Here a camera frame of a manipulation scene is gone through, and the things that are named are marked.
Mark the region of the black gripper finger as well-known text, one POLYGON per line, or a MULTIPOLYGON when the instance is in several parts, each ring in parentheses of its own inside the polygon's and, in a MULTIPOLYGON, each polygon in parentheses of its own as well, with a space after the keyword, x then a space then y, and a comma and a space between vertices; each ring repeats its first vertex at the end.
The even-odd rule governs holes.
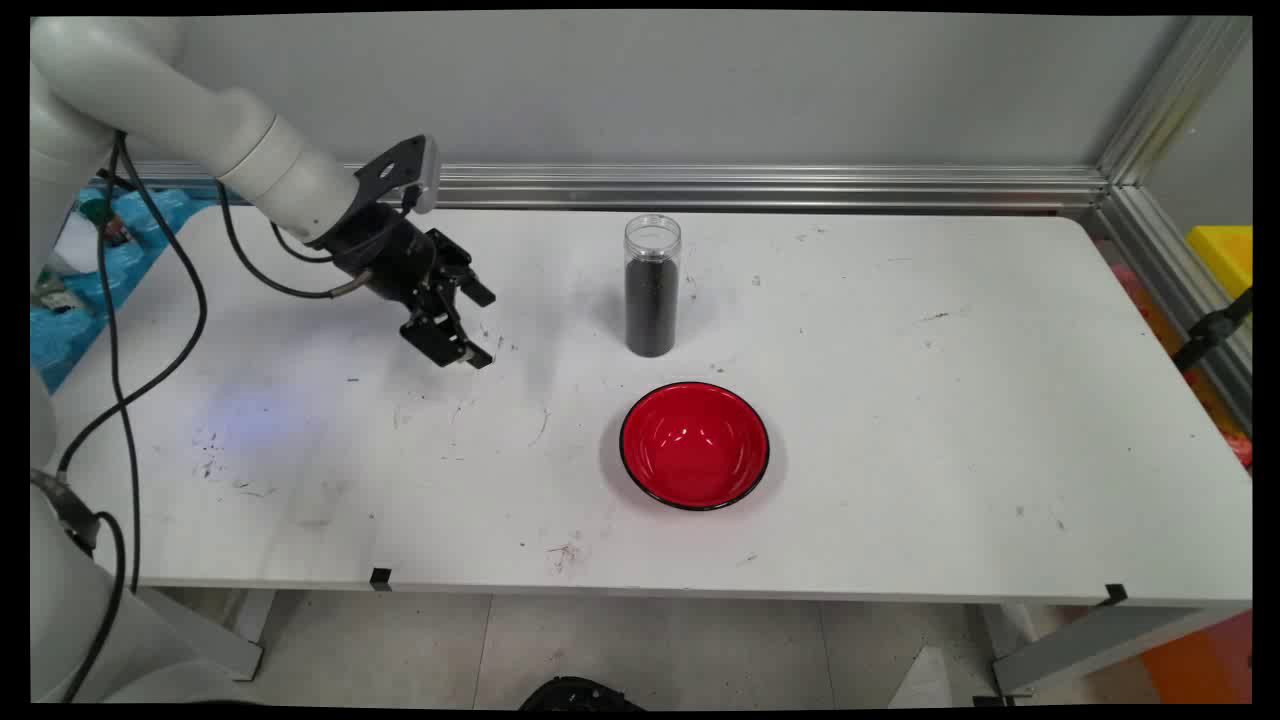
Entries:
POLYGON ((399 336, 438 366, 462 363, 484 369, 494 363, 494 357, 466 334, 454 305, 447 299, 420 299, 399 328, 399 336))
POLYGON ((442 301, 454 306, 457 293, 462 293, 480 307, 495 302, 497 296, 477 277, 468 264, 443 264, 438 268, 438 293, 442 301))

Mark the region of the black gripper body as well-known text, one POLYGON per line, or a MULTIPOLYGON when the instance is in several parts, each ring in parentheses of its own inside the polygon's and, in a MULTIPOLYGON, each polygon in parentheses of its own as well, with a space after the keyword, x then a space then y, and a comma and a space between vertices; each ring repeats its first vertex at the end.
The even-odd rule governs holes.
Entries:
POLYGON ((404 306, 448 304, 457 292, 475 299, 471 255, 438 229, 422 231, 404 211, 367 205, 317 238, 330 263, 351 279, 321 293, 338 299, 370 290, 404 306))

